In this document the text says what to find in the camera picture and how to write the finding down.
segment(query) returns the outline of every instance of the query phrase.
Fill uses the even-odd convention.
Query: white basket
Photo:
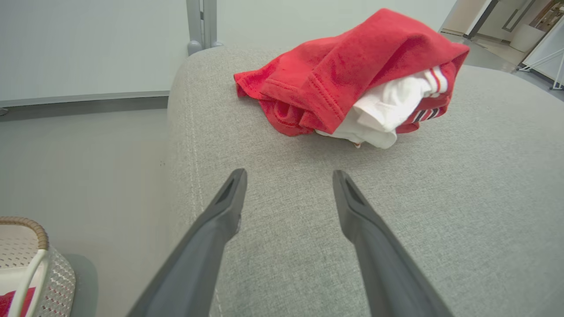
[[[28,288],[35,287],[26,317],[68,317],[74,296],[74,271],[49,245],[37,222],[0,217],[0,295],[16,291],[8,317],[20,317]]]

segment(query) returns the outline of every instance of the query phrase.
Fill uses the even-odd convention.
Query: red fabric
[[[305,42],[261,69],[234,77],[238,96],[258,99],[279,132],[331,134],[366,89],[438,65],[447,92],[423,99],[416,112],[441,108],[444,114],[468,51],[421,22],[381,9],[340,36]],[[417,130],[419,123],[410,119],[396,132]]]
[[[24,305],[21,308],[20,317],[25,317],[28,313],[29,304],[32,301],[33,293],[35,292],[35,287],[29,288],[27,294],[25,295]],[[16,291],[7,293],[4,296],[0,296],[0,317],[8,317],[8,312],[10,311],[10,304],[12,304],[12,299],[14,299],[14,294]]]

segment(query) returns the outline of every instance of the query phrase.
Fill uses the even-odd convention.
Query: white fabric
[[[407,120],[421,99],[438,95],[437,89],[430,70],[389,81],[367,90],[333,134],[316,132],[357,144],[368,142],[378,148],[389,148],[397,140],[395,129]]]

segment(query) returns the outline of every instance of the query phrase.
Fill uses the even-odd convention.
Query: basket handle
[[[33,230],[37,235],[37,248],[47,250],[49,248],[49,237],[43,227],[28,218],[24,217],[0,217],[0,224],[10,224],[14,226],[24,226]]]

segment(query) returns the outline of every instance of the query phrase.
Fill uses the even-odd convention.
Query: gray upholstery
[[[249,175],[212,316],[369,315],[334,169],[352,176],[456,316],[561,316],[564,103],[511,74],[463,67],[449,112],[390,149],[290,138],[232,79],[279,53],[199,52],[171,91],[173,240],[233,169]]]

